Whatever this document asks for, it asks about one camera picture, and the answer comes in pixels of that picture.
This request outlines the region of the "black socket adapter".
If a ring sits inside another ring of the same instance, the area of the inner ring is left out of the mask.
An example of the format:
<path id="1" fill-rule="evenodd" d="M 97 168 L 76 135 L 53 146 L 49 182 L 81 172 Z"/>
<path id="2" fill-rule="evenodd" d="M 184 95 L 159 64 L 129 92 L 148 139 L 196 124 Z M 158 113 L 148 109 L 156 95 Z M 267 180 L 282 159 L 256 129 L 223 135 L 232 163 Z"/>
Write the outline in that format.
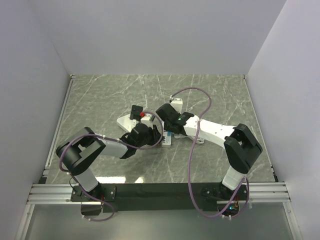
<path id="1" fill-rule="evenodd" d="M 131 112 L 129 115 L 129 119 L 130 120 L 137 120 L 140 121 L 141 120 L 141 113 L 143 112 L 143 107 L 139 106 L 139 105 L 132 105 L 131 106 Z"/>

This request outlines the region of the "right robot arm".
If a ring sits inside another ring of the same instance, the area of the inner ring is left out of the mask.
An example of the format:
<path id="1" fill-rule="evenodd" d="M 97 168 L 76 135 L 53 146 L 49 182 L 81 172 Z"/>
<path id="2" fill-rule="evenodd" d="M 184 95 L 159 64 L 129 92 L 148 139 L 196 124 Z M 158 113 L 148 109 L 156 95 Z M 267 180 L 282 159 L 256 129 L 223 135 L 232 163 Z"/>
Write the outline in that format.
<path id="1" fill-rule="evenodd" d="M 165 103 L 156 110 L 164 121 L 164 129 L 178 135 L 198 137 L 224 148 L 229 168 L 222 179 L 219 193 L 230 200 L 237 194 L 237 186 L 250 171 L 263 148 L 245 124 L 223 125 L 201 119 L 198 116 L 179 113 L 171 104 Z"/>

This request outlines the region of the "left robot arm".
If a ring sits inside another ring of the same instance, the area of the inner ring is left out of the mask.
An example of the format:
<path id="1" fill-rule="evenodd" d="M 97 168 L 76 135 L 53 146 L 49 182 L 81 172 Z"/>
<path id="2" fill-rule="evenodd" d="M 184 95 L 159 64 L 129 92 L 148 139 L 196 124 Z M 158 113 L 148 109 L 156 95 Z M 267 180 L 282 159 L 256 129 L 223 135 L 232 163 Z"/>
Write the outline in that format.
<path id="1" fill-rule="evenodd" d="M 90 166 L 100 156 L 106 155 L 119 159 L 128 159 L 144 146 L 153 148 L 163 140 L 164 130 L 156 125 L 149 127 L 138 123 L 131 132 L 120 139 L 104 137 L 84 127 L 75 135 L 61 143 L 55 150 L 60 158 L 59 167 L 68 172 L 79 183 L 82 195 L 88 201 L 102 199 L 102 186 L 93 174 Z"/>

